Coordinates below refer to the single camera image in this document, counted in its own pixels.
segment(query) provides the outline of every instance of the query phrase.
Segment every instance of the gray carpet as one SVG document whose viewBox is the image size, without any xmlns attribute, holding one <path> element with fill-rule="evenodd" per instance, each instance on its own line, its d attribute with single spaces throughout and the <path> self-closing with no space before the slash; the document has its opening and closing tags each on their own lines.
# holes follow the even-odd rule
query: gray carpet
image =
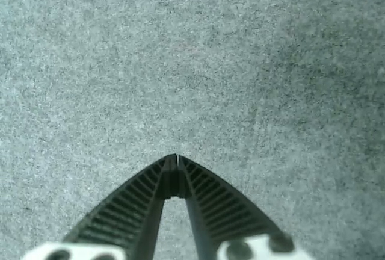
<svg viewBox="0 0 385 260">
<path fill-rule="evenodd" d="M 384 0 L 0 0 L 0 254 L 179 153 L 318 259 L 385 259 Z M 197 259 L 168 202 L 155 259 Z"/>
</svg>

